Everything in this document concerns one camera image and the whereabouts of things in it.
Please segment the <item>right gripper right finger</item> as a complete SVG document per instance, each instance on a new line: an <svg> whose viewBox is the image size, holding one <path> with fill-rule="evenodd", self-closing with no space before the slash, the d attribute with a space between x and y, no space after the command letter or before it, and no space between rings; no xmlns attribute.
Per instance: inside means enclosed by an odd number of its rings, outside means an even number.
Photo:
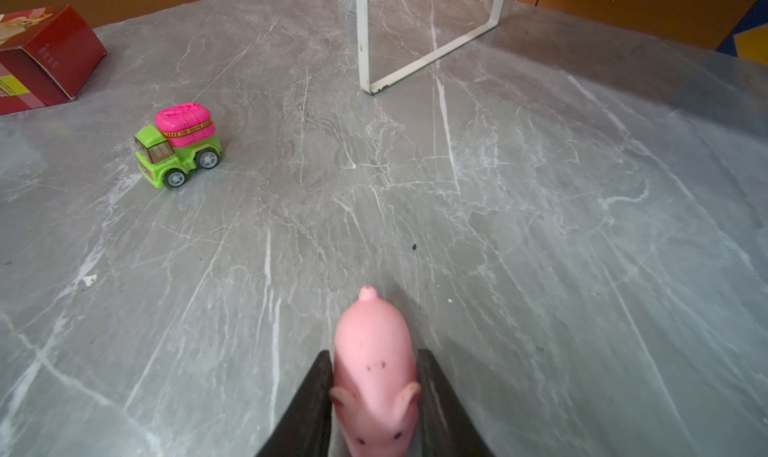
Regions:
<svg viewBox="0 0 768 457"><path fill-rule="evenodd" d="M421 455L492 457L493 452L474 426L433 352L419 349L416 368L422 386Z"/></svg>

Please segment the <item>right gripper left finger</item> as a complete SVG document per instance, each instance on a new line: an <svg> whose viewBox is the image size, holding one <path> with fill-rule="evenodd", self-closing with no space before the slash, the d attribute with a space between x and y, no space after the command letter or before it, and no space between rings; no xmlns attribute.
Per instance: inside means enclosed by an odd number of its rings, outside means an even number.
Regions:
<svg viewBox="0 0 768 457"><path fill-rule="evenodd" d="M331 442L333 384L330 352L318 353L258 457L326 457Z"/></svg>

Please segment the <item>pink pig toy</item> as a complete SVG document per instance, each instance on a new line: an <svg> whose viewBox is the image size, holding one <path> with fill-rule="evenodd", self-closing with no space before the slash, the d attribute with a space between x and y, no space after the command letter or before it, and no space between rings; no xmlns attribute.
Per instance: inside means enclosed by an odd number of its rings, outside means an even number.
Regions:
<svg viewBox="0 0 768 457"><path fill-rule="evenodd" d="M334 404L352 456L404 456L422 392L402 314L364 286L341 316L334 339Z"/></svg>

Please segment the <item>yellow wooden two-tier shelf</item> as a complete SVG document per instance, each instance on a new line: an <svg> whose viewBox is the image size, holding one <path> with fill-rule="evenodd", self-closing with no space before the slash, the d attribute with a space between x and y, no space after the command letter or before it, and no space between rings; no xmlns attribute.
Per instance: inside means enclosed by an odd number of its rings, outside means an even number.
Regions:
<svg viewBox="0 0 768 457"><path fill-rule="evenodd" d="M439 37L434 0L351 0L359 90L378 94L498 27L507 0L470 2Z"/></svg>

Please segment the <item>green truck pink tank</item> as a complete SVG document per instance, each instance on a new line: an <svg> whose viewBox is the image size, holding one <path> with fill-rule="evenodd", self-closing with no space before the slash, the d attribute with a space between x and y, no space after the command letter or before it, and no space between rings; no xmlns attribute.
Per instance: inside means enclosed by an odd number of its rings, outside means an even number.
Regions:
<svg viewBox="0 0 768 457"><path fill-rule="evenodd" d="M212 114L195 102L159 111L133 142L139 170L157 189L183 186L193 171L217 167L223 153Z"/></svg>

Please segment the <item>red white cardboard box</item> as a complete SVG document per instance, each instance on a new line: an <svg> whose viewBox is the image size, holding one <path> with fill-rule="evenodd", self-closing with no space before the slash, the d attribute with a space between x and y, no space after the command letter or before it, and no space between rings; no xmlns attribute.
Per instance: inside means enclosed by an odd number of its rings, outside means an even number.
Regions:
<svg viewBox="0 0 768 457"><path fill-rule="evenodd" d="M107 50L71 6L1 16L1 113L65 104Z"/></svg>

